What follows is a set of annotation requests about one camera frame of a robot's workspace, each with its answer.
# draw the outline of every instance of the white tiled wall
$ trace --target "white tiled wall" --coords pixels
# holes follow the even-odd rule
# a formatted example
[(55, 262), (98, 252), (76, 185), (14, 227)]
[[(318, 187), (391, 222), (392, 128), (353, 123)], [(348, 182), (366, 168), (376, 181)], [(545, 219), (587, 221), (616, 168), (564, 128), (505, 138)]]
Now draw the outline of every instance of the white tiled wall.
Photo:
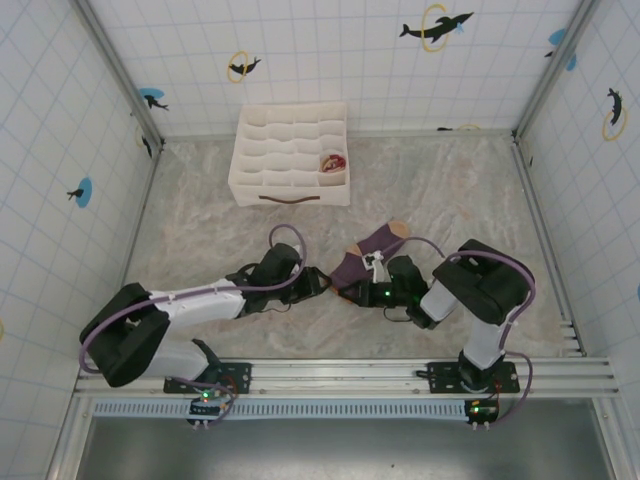
[[(524, 143), (590, 354), (614, 362), (640, 433), (640, 2), (605, 0)], [(623, 111), (605, 131), (619, 91)]]
[[(151, 161), (67, 0), (0, 6), (0, 478), (42, 478)], [(93, 196), (69, 201), (84, 177)]]
[[(550, 35), (567, 26), (579, 1), (442, 1), (448, 16), (473, 16), (430, 53), (420, 38), (399, 35), (404, 23), (420, 30), (433, 3), (93, 2), (135, 83), (165, 93), (169, 112), (151, 110), (165, 136), (233, 133), (245, 103), (340, 99), (351, 130), (515, 127), (555, 48)], [(443, 15), (432, 8), (426, 28)], [(261, 62), (234, 84), (227, 67), (239, 50)]]

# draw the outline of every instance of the sticker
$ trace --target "sticker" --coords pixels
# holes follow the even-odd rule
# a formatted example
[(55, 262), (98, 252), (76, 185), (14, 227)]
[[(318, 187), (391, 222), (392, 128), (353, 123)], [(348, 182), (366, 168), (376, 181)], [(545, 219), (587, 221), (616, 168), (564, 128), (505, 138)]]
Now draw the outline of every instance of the sticker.
[[(425, 29), (427, 15), (429, 15), (429, 13), (434, 9), (438, 9), (443, 13), (447, 12), (446, 8), (443, 5), (435, 3), (424, 11), (424, 14), (422, 15), (420, 30), (411, 30), (409, 28), (409, 25), (405, 23), (402, 25), (402, 33), (400, 34), (401, 37), (404, 37), (405, 35), (411, 35), (412, 37), (419, 38), (422, 42), (422, 48), (424, 49), (424, 51), (430, 53), (439, 52), (447, 45), (447, 41), (449, 40), (449, 33), (453, 31), (455, 31), (456, 33), (463, 33), (464, 28), (462, 27), (462, 24), (466, 22), (469, 17), (471, 17), (471, 15), (473, 15), (473, 12), (463, 13), (462, 15), (458, 15), (453, 18), (445, 15), (436, 20), (436, 23), (438, 23), (439, 25), (436, 25), (435, 27), (429, 29)], [(425, 42), (426, 39), (430, 38), (431, 43), (433, 44), (437, 42), (442, 36), (444, 36), (444, 42), (437, 48), (431, 48), (427, 44), (427, 42)]]
[(613, 107), (611, 111), (607, 113), (602, 122), (602, 138), (607, 142), (613, 142), (617, 140), (624, 129), (627, 128), (627, 121), (629, 120), (629, 114), (627, 109), (622, 106), (622, 97), (620, 92), (616, 92), (613, 88), (609, 89), (607, 97), (613, 99)]
[(153, 152), (151, 151), (151, 145), (149, 144), (147, 139), (144, 138), (144, 135), (142, 134), (142, 129), (140, 128), (140, 125), (136, 125), (136, 131), (134, 133), (134, 136), (135, 136), (136, 145), (138, 146), (138, 148), (147, 147), (147, 153), (149, 154), (149, 158), (153, 158)]
[(158, 100), (164, 97), (164, 92), (162, 90), (158, 90), (157, 88), (145, 87), (138, 90), (142, 98), (147, 101), (147, 105), (149, 105), (149, 109), (152, 107), (162, 108), (163, 110), (169, 111), (168, 105), (160, 105)]
[[(438, 127), (438, 132), (452, 132), (453, 128)], [(456, 130), (480, 130), (480, 127), (474, 123), (465, 123), (460, 125)]]
[(87, 205), (89, 205), (89, 200), (91, 200), (92, 193), (93, 184), (91, 183), (91, 179), (89, 177), (85, 177), (80, 180), (78, 188), (73, 192), (67, 192), (67, 195), (69, 195), (69, 200), (75, 197), (76, 204), (80, 208), (85, 208)]
[[(564, 34), (565, 34), (565, 29), (562, 28), (556, 32), (553, 32), (550, 36), (549, 36), (549, 43), (551, 45), (553, 45), (554, 47), (557, 47), (558, 45), (560, 45), (560, 42), (562, 41), (562, 39), (564, 38)], [(550, 58), (553, 56), (553, 51), (547, 53), (545, 55), (545, 58)], [(569, 59), (569, 62), (567, 63), (567, 71), (570, 72), (571, 70), (573, 70), (574, 68), (576, 68), (576, 64), (578, 63), (578, 57), (576, 56), (576, 54), (574, 53), (571, 58)]]
[[(244, 63), (235, 65), (233, 62), (240, 55), (244, 57)], [(229, 60), (229, 65), (227, 66), (227, 78), (232, 83), (240, 83), (242, 80), (244, 80), (244, 77), (246, 77), (248, 73), (253, 72), (253, 70), (258, 65), (258, 62), (261, 61), (262, 60), (258, 57), (253, 57), (253, 63), (249, 64), (249, 54), (244, 50), (240, 50), (239, 52), (236, 52), (233, 57), (231, 57), (231, 60)], [(240, 78), (232, 77), (231, 72), (237, 73), (238, 75), (240, 75)]]

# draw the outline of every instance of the white storage organizer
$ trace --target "white storage organizer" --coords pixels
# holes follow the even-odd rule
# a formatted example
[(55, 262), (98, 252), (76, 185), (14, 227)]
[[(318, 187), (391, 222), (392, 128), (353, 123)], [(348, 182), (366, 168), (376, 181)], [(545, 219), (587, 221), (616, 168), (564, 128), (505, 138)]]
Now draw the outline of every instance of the white storage organizer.
[[(229, 170), (238, 205), (349, 205), (346, 116), (342, 102), (244, 106)], [(345, 169), (321, 172), (332, 154)]]

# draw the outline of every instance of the red object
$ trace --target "red object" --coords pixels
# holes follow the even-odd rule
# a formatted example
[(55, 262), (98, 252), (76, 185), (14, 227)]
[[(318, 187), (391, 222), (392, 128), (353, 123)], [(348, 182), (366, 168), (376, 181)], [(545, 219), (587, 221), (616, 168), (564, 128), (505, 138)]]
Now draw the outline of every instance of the red object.
[(332, 154), (325, 158), (321, 165), (320, 171), (323, 173), (333, 173), (344, 170), (347, 167), (347, 161), (342, 155)]

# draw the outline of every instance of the cable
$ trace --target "cable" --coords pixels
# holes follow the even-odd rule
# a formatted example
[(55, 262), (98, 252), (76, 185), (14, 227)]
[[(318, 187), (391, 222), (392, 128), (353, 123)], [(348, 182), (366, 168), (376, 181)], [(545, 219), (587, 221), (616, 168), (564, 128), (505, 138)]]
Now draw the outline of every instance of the cable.
[[(461, 257), (482, 257), (482, 258), (488, 258), (488, 259), (491, 259), (491, 260), (495, 260), (497, 262), (504, 263), (505, 265), (510, 266), (515, 271), (517, 271), (520, 275), (522, 275), (522, 277), (525, 279), (525, 281), (527, 282), (527, 284), (529, 286), (529, 296), (524, 301), (524, 303), (522, 305), (520, 305), (520, 307), (518, 307), (518, 309), (511, 316), (511, 318), (509, 318), (509, 320), (507, 321), (507, 325), (505, 326), (504, 331), (502, 332), (502, 336), (500, 337), (499, 348), (500, 348), (500, 350), (504, 350), (504, 345), (505, 345), (505, 343), (507, 341), (507, 336), (509, 335), (509, 332), (511, 331), (511, 326), (516, 321), (516, 319), (522, 314), (522, 312), (524, 312), (529, 307), (529, 305), (531, 305), (533, 303), (534, 298), (536, 298), (536, 283), (535, 283), (535, 279), (533, 278), (533, 275), (531, 275), (531, 273), (529, 273), (527, 270), (525, 270), (522, 267), (522, 265), (520, 265), (518, 262), (516, 262), (515, 260), (512, 260), (512, 259), (510, 259), (508, 257), (505, 257), (504, 255), (498, 255), (496, 253), (483, 252), (483, 251), (480, 251), (480, 250), (465, 250), (465, 251), (462, 251), (462, 252), (452, 253), (451, 255), (449, 255), (446, 258), (446, 260), (451, 261), (453, 259), (461, 258)], [(505, 419), (509, 418), (511, 415), (513, 415), (515, 412), (517, 412), (518, 410), (520, 410), (522, 408), (522, 405), (524, 404), (525, 400), (529, 396), (529, 392), (531, 391), (531, 383), (533, 382), (533, 364), (531, 363), (531, 359), (527, 355), (525, 355), (524, 353), (520, 353), (520, 352), (505, 351), (505, 354), (509, 355), (509, 356), (512, 356), (512, 357), (524, 358), (525, 361), (527, 362), (528, 366), (529, 366), (529, 375), (527, 377), (527, 386), (523, 390), (522, 396), (520, 397), (518, 402), (513, 406), (513, 408), (511, 408), (506, 413), (506, 415), (500, 417), (495, 422), (493, 422), (493, 425), (502, 423)]]
[(211, 420), (209, 422), (209, 426), (213, 427), (214, 425), (219, 424), (220, 422), (222, 422), (222, 420), (225, 419), (225, 417), (227, 415), (229, 415), (229, 413), (231, 413), (231, 409), (233, 408), (233, 404), (236, 401), (236, 396), (233, 394), (233, 392), (231, 390), (229, 390), (224, 385), (220, 385), (219, 383), (193, 382), (191, 380), (188, 380), (186, 378), (181, 378), (181, 377), (172, 377), (172, 378), (174, 380), (180, 382), (180, 383), (184, 383), (185, 385), (189, 385), (191, 387), (207, 388), (209, 390), (217, 390), (217, 391), (225, 393), (225, 394), (227, 394), (229, 396), (229, 403), (224, 408), (224, 410), (221, 408), (222, 412), (220, 413), (220, 415), (218, 415), (218, 417), (216, 419)]
[(389, 317), (387, 317), (387, 310), (389, 310), (389, 307), (384, 307), (384, 310), (382, 310), (382, 315), (384, 315), (384, 318), (386, 318), (390, 322), (393, 322), (393, 323), (405, 323), (405, 322), (410, 322), (411, 321), (410, 318), (398, 318), (398, 319), (389, 318)]
[(236, 381), (233, 379), (233, 377), (231, 375), (222, 375), (220, 378), (228, 380), (233, 387), (233, 394), (238, 396), (238, 385), (236, 384)]
[(302, 271), (304, 270), (304, 267), (307, 261), (307, 244), (305, 243), (304, 238), (302, 237), (302, 234), (293, 225), (289, 225), (288, 223), (281, 223), (273, 227), (269, 232), (270, 247), (273, 247), (273, 234), (276, 232), (276, 230), (279, 230), (281, 228), (287, 228), (291, 230), (298, 237), (298, 240), (300, 241), (300, 248), (301, 248), (300, 265), (299, 265), (298, 271), (293, 276), (291, 276), (288, 280), (285, 280), (284, 282), (278, 285), (272, 285), (268, 287), (253, 287), (253, 286), (203, 287), (198, 290), (183, 292), (175, 296), (166, 295), (164, 297), (153, 298), (153, 299), (145, 300), (144, 302), (136, 303), (135, 305), (131, 305), (130, 307), (127, 307), (124, 310), (120, 310), (119, 312), (116, 312), (113, 315), (111, 315), (104, 322), (102, 322), (100, 325), (94, 328), (89, 335), (87, 335), (87, 338), (85, 339), (85, 341), (82, 343), (82, 346), (80, 347), (80, 353), (78, 355), (78, 363), (80, 363), (80, 368), (87, 373), (100, 373), (100, 370), (91, 368), (89, 365), (87, 365), (86, 355), (87, 355), (87, 350), (89, 348), (89, 345), (91, 345), (91, 342), (93, 342), (96, 339), (96, 337), (100, 335), (104, 330), (106, 330), (112, 323), (117, 322), (121, 318), (137, 310), (141, 310), (151, 305), (155, 305), (156, 303), (175, 301), (175, 300), (184, 300), (187, 298), (197, 297), (200, 295), (207, 295), (210, 293), (217, 294), (218, 292), (238, 292), (238, 291), (269, 292), (272, 290), (279, 290), (281, 288), (288, 287), (289, 285), (294, 283), (298, 279)]
[(516, 319), (520, 316), (520, 314), (522, 314), (522, 312), (524, 312), (527, 308), (529, 308), (529, 305), (533, 303), (533, 299), (536, 298), (535, 279), (533, 278), (531, 273), (525, 270), (524, 267), (522, 267), (522, 265), (520, 265), (518, 262), (510, 259), (509, 257), (505, 257), (504, 255), (499, 255), (497, 253), (483, 252), (481, 250), (464, 250), (462, 252), (452, 253), (451, 255), (447, 256), (445, 261), (451, 261), (453, 259), (460, 258), (460, 257), (482, 257), (482, 258), (488, 258), (490, 260), (495, 260), (500, 263), (504, 263), (505, 265), (508, 265), (509, 267), (517, 271), (520, 275), (522, 275), (522, 277), (525, 279), (525, 281), (528, 284), (529, 296), (524, 301), (524, 303), (520, 305), (520, 307), (518, 307), (515, 313), (511, 315), (511, 318), (509, 318), (509, 320), (507, 321), (507, 325), (505, 326), (504, 331), (502, 332), (502, 337), (500, 337), (500, 350), (504, 350), (504, 344), (506, 343), (507, 336), (511, 331), (511, 326), (516, 321)]
[(285, 308), (284, 310), (278, 310), (277, 308), (267, 308), (266, 310), (260, 310), (259, 312), (256, 312), (256, 313), (267, 313), (267, 312), (287, 313), (289, 310), (291, 310), (290, 303), (287, 305), (287, 308)]
[(393, 243), (392, 245), (388, 246), (387, 248), (385, 248), (380, 253), (382, 253), (383, 257), (386, 257), (387, 253), (392, 251), (394, 248), (399, 247), (400, 245), (403, 245), (404, 243), (408, 242), (409, 240), (418, 240), (420, 242), (428, 243), (429, 245), (431, 245), (435, 249), (436, 252), (438, 252), (438, 255), (440, 255), (442, 258), (444, 258), (444, 253), (442, 252), (442, 250), (440, 250), (440, 247), (438, 245), (436, 245), (434, 242), (432, 242), (431, 240), (429, 240), (428, 238), (424, 238), (424, 237), (407, 237), (407, 238), (403, 238), (403, 239), (398, 240), (397, 242)]
[(531, 359), (524, 353), (520, 353), (520, 352), (507, 352), (507, 355), (525, 359), (525, 361), (527, 362), (527, 365), (529, 366), (529, 375), (527, 376), (527, 385), (524, 387), (522, 396), (516, 402), (516, 404), (513, 407), (511, 407), (506, 414), (504, 414), (502, 417), (498, 418), (495, 422), (493, 422), (492, 426), (495, 426), (504, 422), (507, 418), (509, 418), (510, 416), (512, 416), (514, 413), (516, 413), (518, 410), (522, 408), (525, 400), (527, 399), (527, 397), (529, 396), (529, 393), (531, 392), (531, 384), (533, 383), (533, 363), (531, 363)]

